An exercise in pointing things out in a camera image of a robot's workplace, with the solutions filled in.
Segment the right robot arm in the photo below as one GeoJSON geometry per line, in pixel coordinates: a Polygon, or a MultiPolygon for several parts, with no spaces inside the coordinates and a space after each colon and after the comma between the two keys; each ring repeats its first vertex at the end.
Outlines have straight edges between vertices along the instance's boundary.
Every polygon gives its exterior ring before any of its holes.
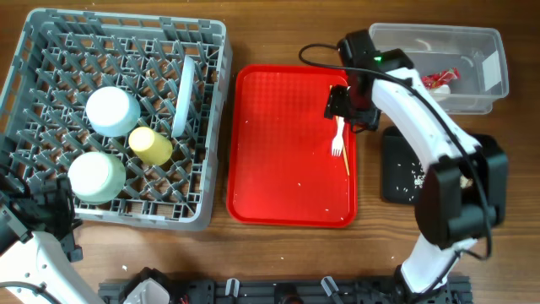
{"type": "Polygon", "coordinates": [[[374,130],[386,114],[423,168],[414,205],[420,235],[396,271],[397,296],[420,301],[442,288],[479,239],[486,241],[482,258],[491,257],[492,230],[505,219],[508,159],[493,138],[454,123],[404,51],[377,50],[367,30],[347,34],[334,48],[347,83],[331,87],[325,118],[374,130]]]}

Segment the white napkin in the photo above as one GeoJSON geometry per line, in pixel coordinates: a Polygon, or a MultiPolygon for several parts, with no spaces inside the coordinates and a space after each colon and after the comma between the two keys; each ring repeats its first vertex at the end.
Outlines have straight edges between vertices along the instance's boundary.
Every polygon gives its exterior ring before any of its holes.
{"type": "Polygon", "coordinates": [[[451,88],[448,84],[443,84],[438,88],[431,89],[429,93],[436,102],[442,102],[451,94],[451,88]]]}

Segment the red serving tray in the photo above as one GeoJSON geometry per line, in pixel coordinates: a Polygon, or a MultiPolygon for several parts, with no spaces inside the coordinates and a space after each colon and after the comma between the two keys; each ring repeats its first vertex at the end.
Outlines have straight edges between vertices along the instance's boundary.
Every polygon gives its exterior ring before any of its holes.
{"type": "Polygon", "coordinates": [[[332,156],[335,120],[324,117],[342,71],[252,64],[236,78],[226,206],[243,224],[343,228],[358,210],[356,137],[343,131],[332,156]]]}

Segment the light blue bowl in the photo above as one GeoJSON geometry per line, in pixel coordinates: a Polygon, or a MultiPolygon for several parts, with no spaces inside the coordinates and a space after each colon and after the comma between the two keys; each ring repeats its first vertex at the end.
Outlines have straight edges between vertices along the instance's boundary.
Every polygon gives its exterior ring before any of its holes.
{"type": "Polygon", "coordinates": [[[85,110],[91,127],[106,137],[127,135],[141,116],[136,98],[114,86],[96,90],[88,98],[85,110]]]}

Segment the white plastic fork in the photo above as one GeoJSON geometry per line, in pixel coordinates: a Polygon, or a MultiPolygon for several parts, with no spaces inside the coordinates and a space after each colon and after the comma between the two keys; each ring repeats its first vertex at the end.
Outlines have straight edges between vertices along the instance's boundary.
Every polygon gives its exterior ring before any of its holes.
{"type": "Polygon", "coordinates": [[[332,140],[332,156],[340,156],[343,152],[343,130],[344,130],[344,119],[342,117],[337,117],[337,132],[332,140]]]}

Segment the wooden chopstick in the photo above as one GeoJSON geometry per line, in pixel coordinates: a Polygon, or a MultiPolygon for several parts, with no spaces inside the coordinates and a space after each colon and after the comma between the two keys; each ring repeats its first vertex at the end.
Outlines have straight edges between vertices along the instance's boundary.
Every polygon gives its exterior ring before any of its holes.
{"type": "Polygon", "coordinates": [[[345,171],[347,173],[347,176],[350,176],[350,170],[349,170],[349,165],[348,165],[348,157],[347,157],[347,150],[345,148],[345,144],[343,145],[343,152],[342,154],[340,155],[343,157],[343,163],[344,163],[344,166],[345,166],[345,171]]]}

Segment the rice food scraps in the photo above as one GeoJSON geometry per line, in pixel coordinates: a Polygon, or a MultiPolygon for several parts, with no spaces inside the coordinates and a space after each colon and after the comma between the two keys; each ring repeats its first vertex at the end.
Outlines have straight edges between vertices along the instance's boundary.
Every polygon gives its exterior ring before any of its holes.
{"type": "MultiPolygon", "coordinates": [[[[413,179],[413,185],[416,188],[422,188],[424,185],[424,179],[425,179],[425,173],[423,171],[423,167],[420,164],[412,163],[411,174],[412,174],[412,179],[413,179]]],[[[471,187],[472,185],[473,185],[472,178],[467,178],[461,175],[460,187],[462,189],[471,187]]]]}

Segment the black waste tray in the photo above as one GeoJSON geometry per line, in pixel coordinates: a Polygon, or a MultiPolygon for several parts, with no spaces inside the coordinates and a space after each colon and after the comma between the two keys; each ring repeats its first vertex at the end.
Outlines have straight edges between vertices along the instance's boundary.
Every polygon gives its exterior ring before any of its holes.
{"type": "MultiPolygon", "coordinates": [[[[488,203],[504,209],[508,158],[492,136],[480,133],[472,136],[482,145],[481,156],[486,160],[478,173],[483,178],[488,203]]],[[[420,161],[397,127],[385,129],[381,151],[381,195],[384,200],[396,204],[415,204],[419,200],[421,188],[413,185],[412,163],[420,164],[420,161]]]]}

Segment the red snack wrapper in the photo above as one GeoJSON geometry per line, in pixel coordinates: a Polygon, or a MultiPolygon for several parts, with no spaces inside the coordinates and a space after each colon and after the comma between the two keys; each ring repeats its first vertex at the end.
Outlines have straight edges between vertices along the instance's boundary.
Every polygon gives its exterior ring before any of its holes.
{"type": "Polygon", "coordinates": [[[449,84],[452,80],[460,79],[461,75],[456,68],[449,68],[439,73],[434,73],[421,78],[424,87],[428,90],[438,89],[449,84]]]}

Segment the clear plastic bin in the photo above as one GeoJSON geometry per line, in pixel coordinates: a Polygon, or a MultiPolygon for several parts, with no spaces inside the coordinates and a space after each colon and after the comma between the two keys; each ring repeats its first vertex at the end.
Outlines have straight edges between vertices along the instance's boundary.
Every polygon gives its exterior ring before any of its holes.
{"type": "Polygon", "coordinates": [[[509,77],[500,33],[492,28],[375,23],[369,29],[383,52],[400,48],[420,75],[456,68],[461,78],[448,85],[440,106],[451,114],[487,114],[509,94],[509,77]]]}

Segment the light blue plate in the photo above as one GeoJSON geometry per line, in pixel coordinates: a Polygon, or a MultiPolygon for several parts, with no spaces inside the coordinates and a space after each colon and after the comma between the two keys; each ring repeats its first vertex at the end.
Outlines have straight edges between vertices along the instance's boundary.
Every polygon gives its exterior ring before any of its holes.
{"type": "Polygon", "coordinates": [[[194,75],[195,61],[191,57],[185,57],[181,71],[179,92],[176,99],[175,115],[172,123],[171,136],[173,138],[178,138],[184,133],[191,104],[194,75]]]}

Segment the light green bowl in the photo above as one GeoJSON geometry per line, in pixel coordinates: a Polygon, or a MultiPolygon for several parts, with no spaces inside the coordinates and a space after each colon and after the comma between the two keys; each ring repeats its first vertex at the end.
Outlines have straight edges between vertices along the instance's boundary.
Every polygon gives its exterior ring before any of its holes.
{"type": "Polygon", "coordinates": [[[104,204],[124,188],[126,169],[114,155],[87,152],[69,166],[67,176],[75,196],[86,204],[104,204]]]}

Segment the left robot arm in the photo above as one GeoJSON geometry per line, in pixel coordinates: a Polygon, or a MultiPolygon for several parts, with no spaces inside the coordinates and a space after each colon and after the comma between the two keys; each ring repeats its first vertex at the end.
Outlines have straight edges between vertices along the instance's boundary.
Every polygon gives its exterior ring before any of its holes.
{"type": "Polygon", "coordinates": [[[1,137],[1,287],[23,303],[101,303],[72,266],[83,258],[73,231],[71,184],[66,177],[30,187],[12,168],[1,137]]]}

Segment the yellow plastic cup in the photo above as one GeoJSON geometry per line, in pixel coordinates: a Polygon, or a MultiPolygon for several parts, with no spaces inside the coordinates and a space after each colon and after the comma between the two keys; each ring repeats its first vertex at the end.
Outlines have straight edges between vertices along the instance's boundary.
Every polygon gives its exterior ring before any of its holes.
{"type": "Polygon", "coordinates": [[[128,137],[128,144],[133,153],[150,166],[163,165],[173,151],[169,139],[147,127],[135,128],[128,137]]]}

